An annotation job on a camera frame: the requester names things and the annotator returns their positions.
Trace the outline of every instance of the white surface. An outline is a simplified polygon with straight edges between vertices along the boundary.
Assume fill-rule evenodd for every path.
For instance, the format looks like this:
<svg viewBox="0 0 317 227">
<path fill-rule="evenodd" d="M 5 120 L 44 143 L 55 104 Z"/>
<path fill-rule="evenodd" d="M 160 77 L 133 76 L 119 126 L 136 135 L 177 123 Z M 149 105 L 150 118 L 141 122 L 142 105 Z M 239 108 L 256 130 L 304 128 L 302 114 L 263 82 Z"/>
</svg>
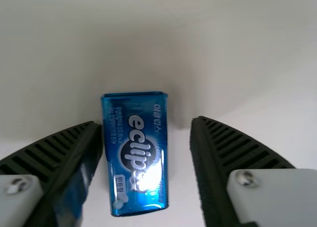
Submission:
<svg viewBox="0 0 317 227">
<path fill-rule="evenodd" d="M 227 191 L 241 223 L 261 227 L 316 227 L 317 171 L 312 169 L 249 170 L 259 186 L 242 186 L 233 171 Z"/>
<path fill-rule="evenodd" d="M 26 183 L 25 180 L 28 178 L 29 186 L 19 193 L 7 194 L 6 190 L 17 178 L 24 179 L 19 183 Z M 0 226 L 23 227 L 42 196 L 42 187 L 36 176 L 0 175 Z"/>
<path fill-rule="evenodd" d="M 100 121 L 105 92 L 164 91 L 170 207 L 111 217 L 103 160 L 83 226 L 203 226 L 193 117 L 317 168 L 316 15 L 316 0 L 0 0 L 0 155 Z"/>
</svg>

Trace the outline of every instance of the metal screw head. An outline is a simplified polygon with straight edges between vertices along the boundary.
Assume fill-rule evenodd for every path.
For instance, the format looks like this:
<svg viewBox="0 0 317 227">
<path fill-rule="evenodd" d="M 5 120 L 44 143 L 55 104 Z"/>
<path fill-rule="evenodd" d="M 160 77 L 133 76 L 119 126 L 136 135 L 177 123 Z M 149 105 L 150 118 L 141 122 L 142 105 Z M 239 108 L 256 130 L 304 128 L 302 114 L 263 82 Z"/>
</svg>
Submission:
<svg viewBox="0 0 317 227">
<path fill-rule="evenodd" d="M 32 183 L 32 179 L 28 176 L 19 176 L 14 178 L 5 189 L 6 194 L 14 195 L 26 190 Z"/>
<path fill-rule="evenodd" d="M 259 186 L 259 181 L 253 173 L 248 170 L 239 170 L 236 172 L 237 181 L 245 187 L 255 188 Z"/>
</svg>

